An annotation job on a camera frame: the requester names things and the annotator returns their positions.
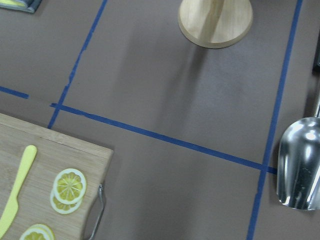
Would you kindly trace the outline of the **wooden cutting board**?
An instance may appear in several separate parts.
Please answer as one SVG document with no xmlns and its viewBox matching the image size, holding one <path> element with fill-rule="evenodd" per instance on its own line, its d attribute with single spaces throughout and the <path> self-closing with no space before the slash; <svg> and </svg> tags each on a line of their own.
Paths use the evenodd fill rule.
<svg viewBox="0 0 320 240">
<path fill-rule="evenodd" d="M 18 210 L 6 240 L 17 240 L 34 224 L 52 229 L 58 240 L 95 240 L 106 209 L 104 181 L 111 149 L 92 144 L 5 114 L 0 116 L 0 207 L 5 208 L 25 148 L 37 154 L 17 196 Z M 86 178 L 86 192 L 73 213 L 57 213 L 50 204 L 55 177 L 77 169 Z"/>
</svg>

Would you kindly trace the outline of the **wooden mug tree stand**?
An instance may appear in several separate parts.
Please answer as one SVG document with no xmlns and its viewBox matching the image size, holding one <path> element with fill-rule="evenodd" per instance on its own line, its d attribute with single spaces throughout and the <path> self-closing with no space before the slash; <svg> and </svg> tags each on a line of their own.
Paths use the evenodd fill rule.
<svg viewBox="0 0 320 240">
<path fill-rule="evenodd" d="M 183 0 L 178 9 L 182 34 L 210 49 L 238 43 L 249 32 L 253 17 L 249 0 Z"/>
</svg>

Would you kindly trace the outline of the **upper top lemon slice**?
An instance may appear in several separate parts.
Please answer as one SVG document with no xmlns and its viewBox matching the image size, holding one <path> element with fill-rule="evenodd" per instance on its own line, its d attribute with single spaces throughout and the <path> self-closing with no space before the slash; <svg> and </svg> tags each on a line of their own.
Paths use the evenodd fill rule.
<svg viewBox="0 0 320 240">
<path fill-rule="evenodd" d="M 55 198 L 62 204 L 75 204 L 84 197 L 87 180 L 78 169 L 66 168 L 56 175 L 52 189 Z"/>
</svg>

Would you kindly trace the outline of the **lemon slice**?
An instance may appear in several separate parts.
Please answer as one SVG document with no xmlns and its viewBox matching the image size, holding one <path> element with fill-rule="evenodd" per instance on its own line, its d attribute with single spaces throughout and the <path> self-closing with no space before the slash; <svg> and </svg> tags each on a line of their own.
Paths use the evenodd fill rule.
<svg viewBox="0 0 320 240">
<path fill-rule="evenodd" d="M 52 189 L 55 198 L 62 204 L 75 204 L 84 197 L 87 180 L 78 169 L 66 168 L 56 175 Z"/>
<path fill-rule="evenodd" d="M 27 228 L 19 240 L 55 240 L 53 231 L 44 224 L 34 224 Z"/>
<path fill-rule="evenodd" d="M 53 190 L 50 193 L 50 199 L 49 200 L 50 200 L 51 207 L 57 213 L 59 213 L 61 215 L 68 215 L 68 214 L 71 214 L 71 213 L 75 212 L 81 206 L 82 201 L 83 201 L 83 199 L 80 199 L 76 203 L 64 204 L 64 203 L 60 202 L 59 200 L 57 200 Z"/>
</svg>

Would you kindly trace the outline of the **upper bottom lemon slice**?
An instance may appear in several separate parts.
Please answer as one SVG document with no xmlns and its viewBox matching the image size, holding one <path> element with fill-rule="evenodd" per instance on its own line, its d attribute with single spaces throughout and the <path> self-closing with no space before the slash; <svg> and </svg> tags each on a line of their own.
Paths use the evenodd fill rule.
<svg viewBox="0 0 320 240">
<path fill-rule="evenodd" d="M 49 200 L 50 200 L 51 207 L 57 213 L 59 213 L 61 215 L 68 215 L 68 214 L 71 214 L 71 213 L 75 212 L 81 206 L 82 201 L 83 201 L 83 199 L 80 199 L 76 203 L 64 204 L 64 203 L 60 202 L 59 200 L 57 200 L 53 190 L 50 193 L 50 199 Z"/>
</svg>

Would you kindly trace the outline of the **metal scoop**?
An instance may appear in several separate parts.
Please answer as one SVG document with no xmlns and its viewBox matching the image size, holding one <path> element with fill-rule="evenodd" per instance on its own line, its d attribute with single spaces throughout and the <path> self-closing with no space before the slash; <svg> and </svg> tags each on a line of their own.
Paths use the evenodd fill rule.
<svg viewBox="0 0 320 240">
<path fill-rule="evenodd" d="M 278 151 L 276 194 L 279 202 L 303 211 L 320 209 L 320 100 L 313 116 L 292 123 Z"/>
</svg>

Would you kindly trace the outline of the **lower lemon slice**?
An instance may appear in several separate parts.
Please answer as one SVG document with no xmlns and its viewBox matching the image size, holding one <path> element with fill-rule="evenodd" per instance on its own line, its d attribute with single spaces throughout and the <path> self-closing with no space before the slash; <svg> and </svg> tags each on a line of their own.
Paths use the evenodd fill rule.
<svg viewBox="0 0 320 240">
<path fill-rule="evenodd" d="M 34 224 L 27 228 L 19 240 L 55 240 L 53 231 L 44 224 Z"/>
</svg>

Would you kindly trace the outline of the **yellow plastic knife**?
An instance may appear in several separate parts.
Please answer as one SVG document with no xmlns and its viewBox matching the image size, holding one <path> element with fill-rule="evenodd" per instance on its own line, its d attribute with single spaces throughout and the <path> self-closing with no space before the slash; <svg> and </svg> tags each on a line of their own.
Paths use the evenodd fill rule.
<svg viewBox="0 0 320 240">
<path fill-rule="evenodd" d="M 18 195 L 35 160 L 36 154 L 37 148 L 34 145 L 28 145 L 24 149 L 13 187 L 0 218 L 0 238 L 5 235 L 17 215 L 19 209 Z"/>
</svg>

